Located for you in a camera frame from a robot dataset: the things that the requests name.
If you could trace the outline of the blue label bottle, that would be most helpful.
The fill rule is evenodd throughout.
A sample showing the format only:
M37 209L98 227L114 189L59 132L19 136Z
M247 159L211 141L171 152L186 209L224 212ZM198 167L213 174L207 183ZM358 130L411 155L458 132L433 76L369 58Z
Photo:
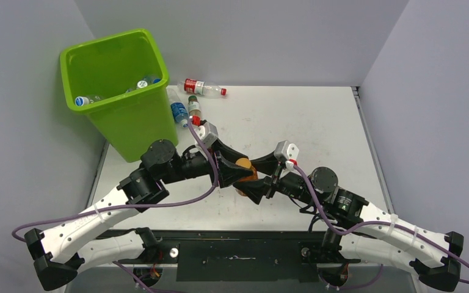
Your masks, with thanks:
M176 124L182 128L188 127L188 112L181 102L178 94L173 89L167 89L167 96L170 103L170 110Z

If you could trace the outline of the pepsi bottle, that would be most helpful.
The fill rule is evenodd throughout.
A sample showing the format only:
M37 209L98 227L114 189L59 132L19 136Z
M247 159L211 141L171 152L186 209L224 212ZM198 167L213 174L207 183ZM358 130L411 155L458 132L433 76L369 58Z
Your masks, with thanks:
M158 83L161 78L159 76L156 76L156 75L146 75L143 77L143 80L148 84L148 85L152 85L152 84L156 84Z

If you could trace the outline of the clear crushed bottle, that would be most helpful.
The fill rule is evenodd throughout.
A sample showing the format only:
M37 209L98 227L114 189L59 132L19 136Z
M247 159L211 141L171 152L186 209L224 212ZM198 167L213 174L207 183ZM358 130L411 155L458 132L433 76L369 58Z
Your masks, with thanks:
M89 104L97 103L99 101L104 100L102 96L99 95L86 95L86 96L77 96L75 98L75 105L76 106L86 106Z

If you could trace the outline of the large orange tea bottle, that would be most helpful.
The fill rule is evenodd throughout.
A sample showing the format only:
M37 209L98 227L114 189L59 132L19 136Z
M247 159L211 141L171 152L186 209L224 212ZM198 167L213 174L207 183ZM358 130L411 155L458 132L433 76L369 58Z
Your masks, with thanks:
M145 87L148 87L150 84L146 80L140 80L136 84L136 89L143 89Z

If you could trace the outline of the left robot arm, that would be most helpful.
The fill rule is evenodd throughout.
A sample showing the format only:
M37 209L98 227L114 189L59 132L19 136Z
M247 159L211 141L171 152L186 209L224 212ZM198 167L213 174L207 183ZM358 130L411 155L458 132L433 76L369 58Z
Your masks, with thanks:
M213 184L223 188L253 173L250 168L226 160L220 151L211 156L211 160L201 153L180 156L172 142L157 140L142 155L139 168L78 218L62 220L60 225L44 231L28 231L24 239L42 288L58 289L85 269L107 262L136 258L152 262L158 246L148 228L136 228L108 239L97 237L160 204L169 196L165 184L208 175Z

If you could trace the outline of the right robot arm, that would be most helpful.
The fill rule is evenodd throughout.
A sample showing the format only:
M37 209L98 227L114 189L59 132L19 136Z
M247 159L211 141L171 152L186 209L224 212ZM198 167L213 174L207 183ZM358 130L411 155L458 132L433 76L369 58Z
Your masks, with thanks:
M305 203L327 225L321 244L326 260L359 259L393 266L443 292L452 292L459 284L463 235L436 233L401 220L340 187L330 168L318 167L306 175L293 154L243 157L236 165L243 177L235 188L254 203L280 193Z

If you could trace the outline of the green plastic bin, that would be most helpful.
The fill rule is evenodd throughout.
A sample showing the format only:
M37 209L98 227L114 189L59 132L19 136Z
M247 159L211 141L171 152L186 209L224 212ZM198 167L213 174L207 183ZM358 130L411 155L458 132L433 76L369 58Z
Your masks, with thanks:
M126 162L138 161L155 141L178 145L167 96L169 72L146 29L133 29L64 49L59 57L67 107L96 127ZM146 75L161 80L136 89ZM76 106L77 96L104 100Z

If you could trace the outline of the green cap white label bottle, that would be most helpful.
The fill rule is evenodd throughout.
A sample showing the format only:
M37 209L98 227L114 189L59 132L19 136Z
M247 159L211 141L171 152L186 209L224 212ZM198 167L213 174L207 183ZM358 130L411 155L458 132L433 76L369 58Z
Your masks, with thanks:
M192 121L196 123L200 123L202 120L202 109L198 98L195 95L191 95L188 97L188 113L192 119Z

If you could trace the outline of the red label clear bottle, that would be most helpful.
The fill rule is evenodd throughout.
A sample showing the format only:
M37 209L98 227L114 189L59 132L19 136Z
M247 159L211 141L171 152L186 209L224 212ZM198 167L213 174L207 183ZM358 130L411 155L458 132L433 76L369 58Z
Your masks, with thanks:
M227 95L227 89L211 82L196 79L184 79L179 81L177 86L182 92L190 95L198 95L208 98L224 98Z

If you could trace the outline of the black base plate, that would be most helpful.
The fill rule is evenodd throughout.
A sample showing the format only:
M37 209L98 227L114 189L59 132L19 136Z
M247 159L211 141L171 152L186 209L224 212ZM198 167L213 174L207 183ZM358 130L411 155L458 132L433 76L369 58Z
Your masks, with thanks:
M184 281L316 282L316 266L336 272L344 259L333 245L323 246L325 233L317 231L170 231L155 230L159 244L122 264L176 269Z

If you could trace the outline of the aluminium table edge rail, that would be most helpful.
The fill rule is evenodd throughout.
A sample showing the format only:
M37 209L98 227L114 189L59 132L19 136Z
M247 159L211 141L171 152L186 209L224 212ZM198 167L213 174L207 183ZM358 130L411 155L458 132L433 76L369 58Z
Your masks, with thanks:
M387 211L394 213L395 209L394 209L391 197L390 197L387 182L385 180L384 173L383 173L383 170L382 170L382 166L380 164L380 160L379 160L379 157L378 157L378 154L377 154L377 151L376 151L376 147L375 147L373 138L371 136L371 132L370 132L369 127L368 127L368 123L366 121L365 113L364 113L363 108L362 108L362 100L360 98L359 88L360 87L358 87L358 86L351 87L351 90L352 90L352 93L353 93L353 96L354 96L354 100L355 100L355 103L356 103L356 106L357 106L357 110L358 110L360 119L362 121L363 129L364 129L365 136L366 136L366 139L367 139L367 142L368 142L368 146L369 146L369 149L370 149L370 152L371 152L371 156L372 156L372 159L373 159L373 162L374 162L374 166L375 166L375 169L376 169L376 173L377 173L377 177L378 177L378 180L379 180L380 188L381 188L382 194L384 196Z

